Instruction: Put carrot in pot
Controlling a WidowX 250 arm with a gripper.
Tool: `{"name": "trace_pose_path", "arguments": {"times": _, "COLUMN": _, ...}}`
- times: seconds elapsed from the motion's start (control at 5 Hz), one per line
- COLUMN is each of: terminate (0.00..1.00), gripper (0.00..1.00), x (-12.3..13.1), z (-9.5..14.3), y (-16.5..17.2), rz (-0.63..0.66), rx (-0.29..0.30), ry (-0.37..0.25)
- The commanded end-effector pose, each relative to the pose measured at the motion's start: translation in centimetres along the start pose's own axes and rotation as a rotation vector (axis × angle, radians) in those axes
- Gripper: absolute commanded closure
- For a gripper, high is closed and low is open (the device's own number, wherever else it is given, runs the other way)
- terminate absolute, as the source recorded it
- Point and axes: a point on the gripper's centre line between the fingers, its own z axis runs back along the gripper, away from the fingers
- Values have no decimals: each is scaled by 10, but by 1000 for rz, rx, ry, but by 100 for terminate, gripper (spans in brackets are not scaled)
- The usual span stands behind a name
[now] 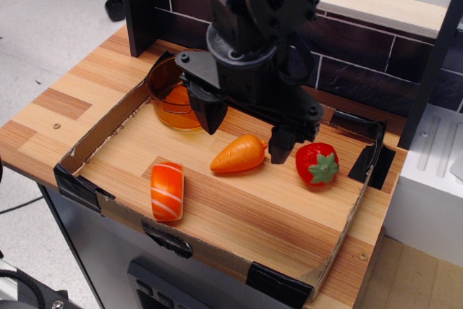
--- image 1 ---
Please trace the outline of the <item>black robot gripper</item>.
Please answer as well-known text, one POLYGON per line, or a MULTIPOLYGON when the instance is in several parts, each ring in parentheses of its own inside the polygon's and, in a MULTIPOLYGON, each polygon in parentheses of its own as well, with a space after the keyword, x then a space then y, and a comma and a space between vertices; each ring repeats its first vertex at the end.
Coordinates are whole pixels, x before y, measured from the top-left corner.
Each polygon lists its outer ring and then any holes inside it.
POLYGON ((207 51, 183 51, 176 62, 185 72, 190 106, 209 135, 232 107, 273 125, 272 164, 284 164, 295 143, 315 139, 323 108, 302 87, 314 61, 298 33, 248 52, 233 49, 212 27, 206 38, 207 51))

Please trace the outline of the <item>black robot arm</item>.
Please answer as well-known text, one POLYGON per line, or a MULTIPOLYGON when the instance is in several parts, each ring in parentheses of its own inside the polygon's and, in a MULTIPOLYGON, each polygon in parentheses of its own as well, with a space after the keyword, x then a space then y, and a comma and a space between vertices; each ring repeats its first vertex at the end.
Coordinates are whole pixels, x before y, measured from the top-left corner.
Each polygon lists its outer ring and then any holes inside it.
POLYGON ((201 127, 214 133, 229 108, 271 124, 274 164, 297 143, 314 140, 323 116, 303 89, 313 56, 298 30, 316 18, 319 0, 210 0, 206 51, 183 51, 177 66, 201 127))

